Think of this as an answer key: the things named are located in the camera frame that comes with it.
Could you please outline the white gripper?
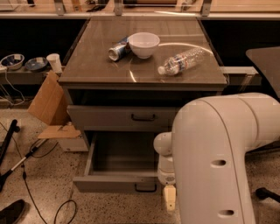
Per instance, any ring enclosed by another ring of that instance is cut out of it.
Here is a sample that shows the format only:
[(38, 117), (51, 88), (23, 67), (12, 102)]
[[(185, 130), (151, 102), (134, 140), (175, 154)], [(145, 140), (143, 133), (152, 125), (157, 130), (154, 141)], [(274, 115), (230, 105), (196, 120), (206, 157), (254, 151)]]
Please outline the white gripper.
[(166, 210), (168, 212), (173, 212), (176, 207), (176, 184), (175, 174), (157, 170), (157, 177), (159, 182), (164, 185), (163, 195), (164, 202), (166, 205)]

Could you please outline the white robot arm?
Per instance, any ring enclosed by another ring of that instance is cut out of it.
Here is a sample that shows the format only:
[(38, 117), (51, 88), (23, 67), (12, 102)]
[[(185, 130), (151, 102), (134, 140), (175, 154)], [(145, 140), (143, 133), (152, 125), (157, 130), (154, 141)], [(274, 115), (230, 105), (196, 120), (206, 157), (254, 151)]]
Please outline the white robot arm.
[(154, 139), (171, 156), (181, 224), (256, 224), (245, 154), (280, 137), (280, 103), (260, 93), (188, 102)]

